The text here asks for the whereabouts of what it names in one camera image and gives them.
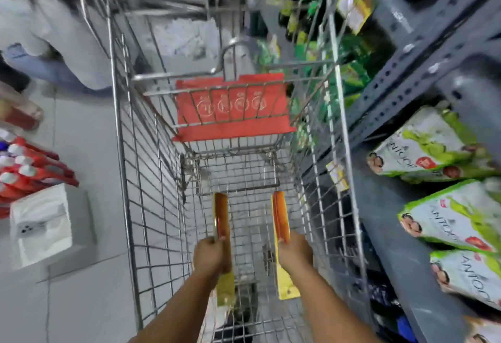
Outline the pile of dark blue packets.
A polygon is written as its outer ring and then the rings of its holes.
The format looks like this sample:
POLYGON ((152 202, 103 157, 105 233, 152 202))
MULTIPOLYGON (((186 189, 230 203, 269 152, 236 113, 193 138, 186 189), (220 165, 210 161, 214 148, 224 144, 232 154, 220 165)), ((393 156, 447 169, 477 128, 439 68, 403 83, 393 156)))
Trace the pile of dark blue packets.
POLYGON ((356 313, 366 322, 373 323, 377 336, 385 343, 418 343, 385 270, 367 270, 368 297, 364 292, 360 267, 350 264, 350 274, 348 294, 356 313))

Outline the grey metal shelf rack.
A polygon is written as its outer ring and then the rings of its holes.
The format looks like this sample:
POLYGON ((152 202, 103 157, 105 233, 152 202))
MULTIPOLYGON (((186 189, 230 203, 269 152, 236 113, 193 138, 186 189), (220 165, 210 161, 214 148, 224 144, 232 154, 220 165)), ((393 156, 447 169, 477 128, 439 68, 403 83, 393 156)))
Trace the grey metal shelf rack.
POLYGON ((501 160, 501 0, 380 0, 374 17, 397 47, 346 115, 355 219, 362 222, 419 343, 461 343, 473 302, 443 293, 428 267, 431 248, 397 226, 399 206, 423 195, 371 175, 369 142, 397 126, 435 91, 446 97, 501 160))

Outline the pile of green packets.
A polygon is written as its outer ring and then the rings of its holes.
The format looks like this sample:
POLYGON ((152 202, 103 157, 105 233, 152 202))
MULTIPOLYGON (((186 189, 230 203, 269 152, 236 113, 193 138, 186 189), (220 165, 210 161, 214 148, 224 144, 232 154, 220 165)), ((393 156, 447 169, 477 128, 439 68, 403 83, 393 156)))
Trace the pile of green packets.
MULTIPOLYGON (((258 52, 254 56, 254 62, 260 67, 261 73, 281 73, 282 68, 269 69, 270 64, 278 64, 280 50, 276 37, 270 41, 258 39, 256 41, 258 52)), ((374 53, 372 46, 362 37, 346 34, 338 45, 339 58, 343 62, 340 66, 343 83, 344 107, 349 108, 358 99, 370 83, 372 77, 368 72, 370 60, 374 53)), ((310 41, 309 44, 299 43, 295 46, 295 58, 299 61, 319 61, 322 54, 326 59, 331 58, 330 44, 325 44, 322 39, 310 41)), ((328 79, 329 87, 323 91, 319 89, 313 97, 312 108, 317 110, 317 118, 323 125, 328 125, 329 120, 337 121, 340 118, 340 105, 337 92, 335 71, 332 71, 328 79)))

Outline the red pink bottle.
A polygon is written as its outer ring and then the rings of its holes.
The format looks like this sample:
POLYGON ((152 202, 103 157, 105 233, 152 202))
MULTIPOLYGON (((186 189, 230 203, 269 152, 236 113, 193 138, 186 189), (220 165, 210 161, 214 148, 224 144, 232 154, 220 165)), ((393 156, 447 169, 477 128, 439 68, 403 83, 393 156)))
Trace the red pink bottle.
POLYGON ((0 81, 0 122, 23 131, 34 131, 44 119, 44 111, 13 87, 0 81))

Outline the yellow white hanging packet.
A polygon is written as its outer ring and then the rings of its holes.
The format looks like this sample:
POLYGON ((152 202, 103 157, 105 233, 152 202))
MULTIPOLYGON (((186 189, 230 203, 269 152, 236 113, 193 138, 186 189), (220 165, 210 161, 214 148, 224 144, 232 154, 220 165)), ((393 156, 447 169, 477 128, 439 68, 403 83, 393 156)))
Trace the yellow white hanging packet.
POLYGON ((338 0, 336 10, 346 21, 351 33, 357 36, 371 17, 376 3, 377 0, 353 0, 353 4, 349 6, 348 0, 338 0))

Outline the person's left forearm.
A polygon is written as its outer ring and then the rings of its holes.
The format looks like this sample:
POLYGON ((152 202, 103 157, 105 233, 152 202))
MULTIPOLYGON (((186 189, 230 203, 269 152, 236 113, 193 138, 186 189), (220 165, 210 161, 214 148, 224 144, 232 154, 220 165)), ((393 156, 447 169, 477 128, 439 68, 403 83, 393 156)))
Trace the person's left forearm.
POLYGON ((165 308, 127 343, 197 343, 220 267, 193 271, 165 308))

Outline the red cart seat flap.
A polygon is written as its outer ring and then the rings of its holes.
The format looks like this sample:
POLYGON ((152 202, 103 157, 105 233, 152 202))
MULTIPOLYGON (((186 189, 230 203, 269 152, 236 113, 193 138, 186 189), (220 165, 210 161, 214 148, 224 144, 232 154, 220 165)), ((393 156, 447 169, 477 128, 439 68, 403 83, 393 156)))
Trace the red cart seat flap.
POLYGON ((175 142, 284 135, 291 125, 283 73, 177 80, 175 142))

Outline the person's right forearm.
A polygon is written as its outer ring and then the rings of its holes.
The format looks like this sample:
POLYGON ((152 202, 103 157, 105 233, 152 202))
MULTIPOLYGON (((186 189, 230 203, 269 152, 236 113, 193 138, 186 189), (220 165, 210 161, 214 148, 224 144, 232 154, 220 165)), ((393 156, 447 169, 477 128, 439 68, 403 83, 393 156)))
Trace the person's right forearm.
POLYGON ((314 343, 381 343, 312 264, 300 262, 287 272, 300 292, 314 343))

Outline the person's right hand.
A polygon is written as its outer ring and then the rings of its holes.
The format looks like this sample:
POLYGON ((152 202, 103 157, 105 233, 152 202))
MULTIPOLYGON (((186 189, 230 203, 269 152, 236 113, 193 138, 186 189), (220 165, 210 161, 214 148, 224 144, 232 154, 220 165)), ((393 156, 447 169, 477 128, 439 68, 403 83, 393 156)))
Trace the person's right hand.
POLYGON ((314 269, 313 250, 303 234, 290 232, 290 237, 278 240, 278 257, 281 267, 292 277, 314 269))

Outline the yellow orange snack packet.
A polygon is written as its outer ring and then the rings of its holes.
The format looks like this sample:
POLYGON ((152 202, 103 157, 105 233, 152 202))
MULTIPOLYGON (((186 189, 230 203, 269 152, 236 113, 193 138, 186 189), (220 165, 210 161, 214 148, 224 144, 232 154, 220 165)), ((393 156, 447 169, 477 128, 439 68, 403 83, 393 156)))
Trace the yellow orange snack packet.
POLYGON ((232 263, 229 226, 228 195, 214 193, 212 195, 212 214, 214 221, 214 239, 223 241, 223 270, 216 284, 218 307, 233 308, 235 305, 235 276, 232 263))
POLYGON ((279 262, 279 241, 289 242, 290 226, 284 191, 275 191, 271 197, 276 256, 277 287, 280 300, 291 300, 300 297, 298 289, 286 270, 279 262))

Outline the white green food pouch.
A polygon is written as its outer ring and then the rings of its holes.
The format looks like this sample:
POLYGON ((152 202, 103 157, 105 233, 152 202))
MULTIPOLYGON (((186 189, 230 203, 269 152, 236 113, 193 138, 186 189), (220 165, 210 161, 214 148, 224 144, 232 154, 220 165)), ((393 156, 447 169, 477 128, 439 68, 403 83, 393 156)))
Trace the white green food pouch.
POLYGON ((441 250, 431 252, 429 259, 442 291, 501 312, 501 258, 468 250, 441 250))
POLYGON ((464 316, 468 332, 464 343, 501 343, 501 321, 464 316))
POLYGON ((410 184, 484 179, 501 175, 488 150, 460 120, 437 106, 421 107, 366 157, 379 176, 410 184))
POLYGON ((398 220, 415 238, 501 255, 501 177, 466 180, 410 202, 398 220))

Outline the white cardboard box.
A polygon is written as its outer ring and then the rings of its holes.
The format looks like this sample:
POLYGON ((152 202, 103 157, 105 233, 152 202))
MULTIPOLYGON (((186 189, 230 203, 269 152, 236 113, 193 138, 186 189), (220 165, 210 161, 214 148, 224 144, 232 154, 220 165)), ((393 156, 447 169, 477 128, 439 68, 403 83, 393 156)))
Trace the white cardboard box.
POLYGON ((96 241, 87 192, 59 184, 14 201, 9 233, 13 270, 74 258, 96 241))

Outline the person's left hand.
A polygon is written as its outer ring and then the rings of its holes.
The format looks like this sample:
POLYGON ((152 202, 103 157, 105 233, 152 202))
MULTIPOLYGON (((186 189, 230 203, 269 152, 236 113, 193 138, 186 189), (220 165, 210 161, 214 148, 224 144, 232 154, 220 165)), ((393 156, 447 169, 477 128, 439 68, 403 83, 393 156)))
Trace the person's left hand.
POLYGON ((206 279, 218 279, 232 271, 230 245, 226 237, 207 237, 198 241, 193 254, 193 268, 206 279))

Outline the row of red white-capped bottles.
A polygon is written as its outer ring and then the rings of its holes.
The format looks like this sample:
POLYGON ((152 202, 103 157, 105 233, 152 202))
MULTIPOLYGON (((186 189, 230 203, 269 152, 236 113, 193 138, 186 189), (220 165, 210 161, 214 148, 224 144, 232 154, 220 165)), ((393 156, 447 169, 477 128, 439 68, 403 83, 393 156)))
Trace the row of red white-capped bottles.
POLYGON ((0 128, 0 220, 15 201, 59 184, 80 185, 58 154, 0 128))

